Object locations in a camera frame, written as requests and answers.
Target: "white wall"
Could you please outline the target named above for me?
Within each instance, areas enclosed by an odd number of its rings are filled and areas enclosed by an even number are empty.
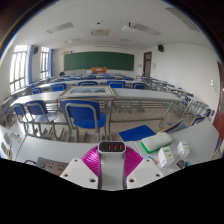
[[[32,54],[32,82],[40,80],[40,55],[41,55],[41,46],[39,47],[38,53]]]
[[[0,62],[0,102],[3,102],[6,97],[11,95],[10,91],[10,66],[14,47],[9,47]]]
[[[151,66],[152,77],[194,93],[209,108],[217,110],[220,77],[219,58],[215,52],[194,44],[168,44],[164,45],[164,52],[159,52],[158,46],[142,50],[139,64],[143,63],[145,52],[152,52],[152,63],[156,64],[155,69]],[[215,81],[217,88],[211,86],[211,80]]]
[[[138,62],[139,62],[139,50],[136,49],[120,49],[120,48],[110,48],[110,47],[95,47],[94,45],[89,46],[79,46],[79,47],[71,47],[65,48],[66,51],[72,51],[73,53],[78,52],[89,52],[89,51],[108,51],[108,52],[118,52],[118,53],[126,53],[126,54],[133,54],[135,55],[135,62],[134,62],[134,71],[122,71],[122,70],[110,70],[108,69],[108,73],[120,73],[127,75],[129,77],[135,78],[138,72]],[[64,71],[64,55],[62,53],[64,49],[56,49],[54,50],[53,55],[53,72],[54,76],[58,77],[60,72]],[[66,74],[70,73],[81,73],[81,72],[88,72],[91,73],[91,70],[72,70],[65,72]]]

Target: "chalkboard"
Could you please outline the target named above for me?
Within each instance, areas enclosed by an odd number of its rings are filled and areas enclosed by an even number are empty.
[[[64,55],[64,71],[107,67],[113,70],[134,70],[133,54],[116,52],[80,52]]]

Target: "window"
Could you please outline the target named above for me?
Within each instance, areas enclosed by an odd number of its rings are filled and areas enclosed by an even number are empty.
[[[17,45],[12,56],[10,68],[11,93],[25,85],[28,45]]]
[[[41,79],[49,76],[48,61],[49,61],[49,48],[42,47],[41,56],[40,56],[40,78]]]

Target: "pink object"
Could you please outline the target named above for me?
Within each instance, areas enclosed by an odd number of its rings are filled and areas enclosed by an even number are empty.
[[[81,160],[93,171],[93,173],[99,177],[101,166],[100,166],[100,156],[98,153],[98,146],[90,149]]]
[[[129,146],[126,146],[124,157],[124,173],[125,178],[138,166],[143,158]]]

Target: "desk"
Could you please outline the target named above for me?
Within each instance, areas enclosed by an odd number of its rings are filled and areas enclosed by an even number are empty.
[[[173,141],[169,147],[173,152],[175,161],[168,167],[160,168],[161,171],[165,173],[165,175],[169,174],[170,168],[173,169],[174,172],[180,170],[176,166],[177,161],[180,160],[177,153],[177,145],[180,141],[186,141],[190,149],[190,154],[183,160],[189,161],[192,165],[195,165],[198,163],[210,161],[212,159],[219,133],[211,124],[211,122],[206,119],[194,126],[174,132],[170,134],[170,136],[172,137]],[[150,155],[158,160],[158,151],[147,154],[141,146],[141,141],[136,141],[135,143],[140,155],[143,158]]]
[[[12,130],[9,130],[7,128],[4,128],[0,125],[0,154],[1,154],[1,158],[3,159],[8,159],[7,155],[4,153],[4,151],[1,148],[1,144],[2,142],[4,142],[6,148],[8,149],[10,146],[6,143],[6,141],[4,140],[4,134],[7,132],[12,144],[11,144],[11,151],[12,151],[12,159],[11,160],[15,160],[17,153],[19,151],[19,148],[21,147],[21,145],[23,144],[26,136],[23,133],[17,133],[14,132]]]
[[[11,106],[16,103],[25,104],[26,102],[33,101],[33,100],[43,100],[45,103],[55,103],[57,101],[58,96],[63,93],[63,91],[57,92],[48,92],[48,93],[39,93],[35,95],[29,96],[22,96],[14,101]]]
[[[126,142],[127,146],[138,152],[134,142]],[[83,157],[98,143],[72,143],[38,139],[27,136],[21,146],[16,161],[24,163],[26,160],[37,161],[43,157],[58,162],[70,163],[73,158]]]

